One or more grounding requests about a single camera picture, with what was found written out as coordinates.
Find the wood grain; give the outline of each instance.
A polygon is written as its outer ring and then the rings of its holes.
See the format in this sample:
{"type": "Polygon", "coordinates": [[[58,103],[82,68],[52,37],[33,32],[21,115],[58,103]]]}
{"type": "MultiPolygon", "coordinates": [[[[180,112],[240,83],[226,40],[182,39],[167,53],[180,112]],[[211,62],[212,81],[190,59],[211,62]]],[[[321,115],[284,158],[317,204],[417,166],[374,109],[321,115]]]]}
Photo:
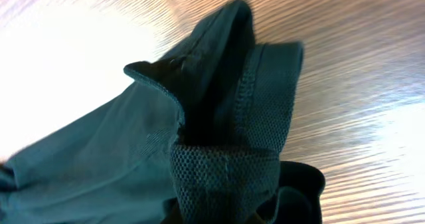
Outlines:
{"type": "MultiPolygon", "coordinates": [[[[2,157],[115,96],[123,65],[159,58],[227,1],[0,0],[2,157]]],[[[425,0],[249,2],[258,41],[305,43],[281,159],[324,172],[324,222],[425,223],[425,0]]]]}

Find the black fabric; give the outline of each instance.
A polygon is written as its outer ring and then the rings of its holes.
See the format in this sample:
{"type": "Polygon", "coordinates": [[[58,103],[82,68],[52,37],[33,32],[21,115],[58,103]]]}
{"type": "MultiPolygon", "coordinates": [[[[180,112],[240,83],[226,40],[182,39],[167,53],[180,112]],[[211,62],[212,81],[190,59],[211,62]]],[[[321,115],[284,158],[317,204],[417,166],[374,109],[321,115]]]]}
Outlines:
{"type": "Polygon", "coordinates": [[[298,197],[280,197],[279,153],[302,55],[257,45],[249,6],[225,5],[158,62],[127,65],[122,94],[4,164],[1,222],[159,223],[177,199],[185,223],[243,223],[265,203],[273,223],[298,197]]]}
{"type": "Polygon", "coordinates": [[[320,195],[325,188],[325,176],[317,168],[297,162],[281,162],[279,187],[276,224],[322,222],[320,195]]]}

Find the dark green fabric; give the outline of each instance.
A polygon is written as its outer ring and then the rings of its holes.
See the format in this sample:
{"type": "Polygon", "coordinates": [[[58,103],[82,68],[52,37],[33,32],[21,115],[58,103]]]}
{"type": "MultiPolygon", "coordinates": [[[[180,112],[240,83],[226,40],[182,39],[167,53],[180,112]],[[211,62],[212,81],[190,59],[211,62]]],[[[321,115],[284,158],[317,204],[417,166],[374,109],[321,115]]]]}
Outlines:
{"type": "Polygon", "coordinates": [[[227,4],[159,62],[127,65],[121,95],[13,156],[1,223],[159,223],[175,198],[186,223],[242,223],[268,200],[271,223],[302,55],[256,45],[249,6],[227,4]]]}

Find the table surface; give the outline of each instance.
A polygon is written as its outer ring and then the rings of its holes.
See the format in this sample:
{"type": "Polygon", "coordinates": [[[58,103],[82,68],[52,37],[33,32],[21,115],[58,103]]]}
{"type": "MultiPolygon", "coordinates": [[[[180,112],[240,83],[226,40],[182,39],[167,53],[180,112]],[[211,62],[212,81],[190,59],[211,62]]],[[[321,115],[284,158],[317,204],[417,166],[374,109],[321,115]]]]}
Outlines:
{"type": "MultiPolygon", "coordinates": [[[[0,159],[119,94],[125,64],[227,1],[0,0],[0,159]]],[[[258,42],[305,43],[280,157],[325,174],[324,222],[425,223],[425,0],[249,3],[258,42]]]]}

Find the clothing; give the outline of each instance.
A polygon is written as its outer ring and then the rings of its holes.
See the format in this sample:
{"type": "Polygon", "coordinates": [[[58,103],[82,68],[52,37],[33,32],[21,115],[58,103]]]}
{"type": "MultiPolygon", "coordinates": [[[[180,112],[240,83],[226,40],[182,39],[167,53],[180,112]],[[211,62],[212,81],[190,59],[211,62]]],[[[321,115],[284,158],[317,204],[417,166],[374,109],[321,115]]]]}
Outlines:
{"type": "Polygon", "coordinates": [[[186,223],[256,210],[272,223],[302,56],[300,43],[256,45],[249,6],[227,4],[158,62],[127,65],[122,94],[4,164],[1,223],[159,223],[176,198],[186,223]]]}

